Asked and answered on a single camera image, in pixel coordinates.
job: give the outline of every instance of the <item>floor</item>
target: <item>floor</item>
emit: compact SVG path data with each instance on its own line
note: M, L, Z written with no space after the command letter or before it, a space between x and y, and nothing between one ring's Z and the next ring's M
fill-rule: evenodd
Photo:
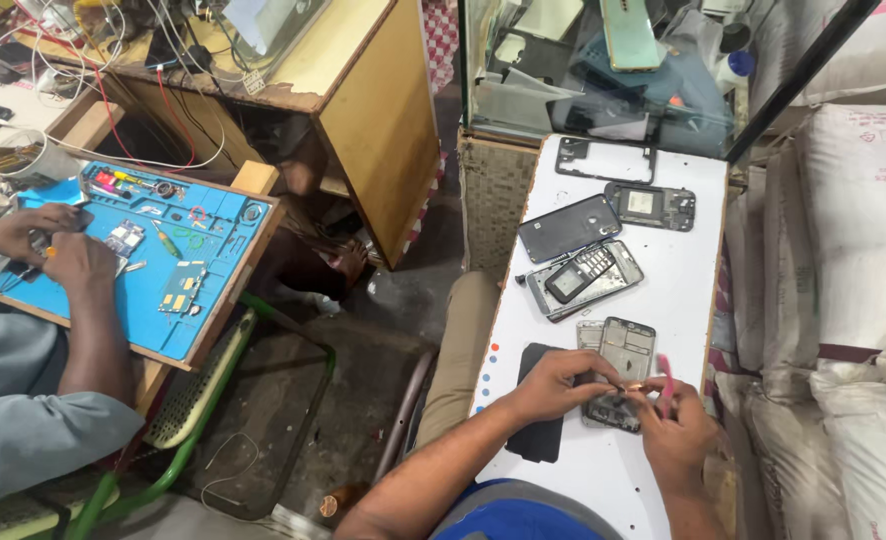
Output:
M326 374L320 352L261 324L178 491L199 499L206 489L209 505L247 519L279 502L332 528L341 515L324 518L318 510L323 497L373 479L403 390L420 353L438 347L449 288L462 273L458 64L454 72L435 98L446 173L418 240L396 271L368 269L342 302L343 311L307 323L336 350L322 399L314 404ZM303 305L280 308L305 320ZM310 410L314 418L305 421ZM151 458L145 467L158 469ZM214 483L222 479L229 480Z

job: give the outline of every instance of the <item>green screwdriver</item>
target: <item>green screwdriver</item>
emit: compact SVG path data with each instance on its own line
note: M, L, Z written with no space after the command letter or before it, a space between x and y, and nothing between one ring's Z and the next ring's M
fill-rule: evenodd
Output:
M181 261L183 259L183 254L180 252L180 250L176 248L176 244L174 244L173 241L169 239L169 236L167 236L165 232L160 230L161 222L155 219L151 219L150 221L153 222L153 227L155 227L156 232L159 233L160 240L162 240L162 245L166 248L166 251L169 251L173 257Z

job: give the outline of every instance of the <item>silicone mat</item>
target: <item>silicone mat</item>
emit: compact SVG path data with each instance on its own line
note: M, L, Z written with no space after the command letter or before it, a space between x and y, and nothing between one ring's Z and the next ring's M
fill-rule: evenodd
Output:
M83 177L90 178L103 167L150 183L169 182L185 190L182 200L179 195L162 199L148 187L121 182L117 187L130 191L132 199L91 191L89 202L80 204L95 216L86 233L100 240L104 240L124 219L145 228L145 238L130 254L129 264L146 261L146 266L125 272L116 279L116 310L130 342L166 357L184 360L206 323L210 310L257 234L269 206L266 202L216 187L161 178L99 161L87 165L83 169ZM20 206L37 208L47 202L73 202L74 198L79 198L76 185L76 178L72 178L47 190L27 191L20 194ZM152 210L139 212L146 207ZM203 227L194 226L194 220L189 217L189 211L194 207L206 212L206 219L198 220ZM197 209L194 215L201 217L202 213ZM203 261L207 264L207 275L192 303L194 307L199 307L198 310L194 309L197 312L195 315L190 315L190 310L168 314L159 311L163 289L180 259L163 247L151 223L153 219L161 222L160 229L176 244L183 254L183 261ZM2 272L0 289L4 289L3 293L10 298L69 317L65 291L45 275L28 283L11 272Z

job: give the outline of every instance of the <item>khaki trousers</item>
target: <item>khaki trousers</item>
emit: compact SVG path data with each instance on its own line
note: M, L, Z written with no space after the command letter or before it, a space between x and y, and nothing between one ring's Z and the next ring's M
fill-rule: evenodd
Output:
M498 301L496 280L484 272L463 274L449 289L446 330L414 450L469 416Z

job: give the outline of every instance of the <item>blue cap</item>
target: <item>blue cap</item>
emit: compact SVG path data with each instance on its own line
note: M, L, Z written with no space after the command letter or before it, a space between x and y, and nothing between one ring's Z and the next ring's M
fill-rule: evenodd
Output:
M739 77L747 77L756 67L756 61L746 51L736 51L726 57L726 64Z

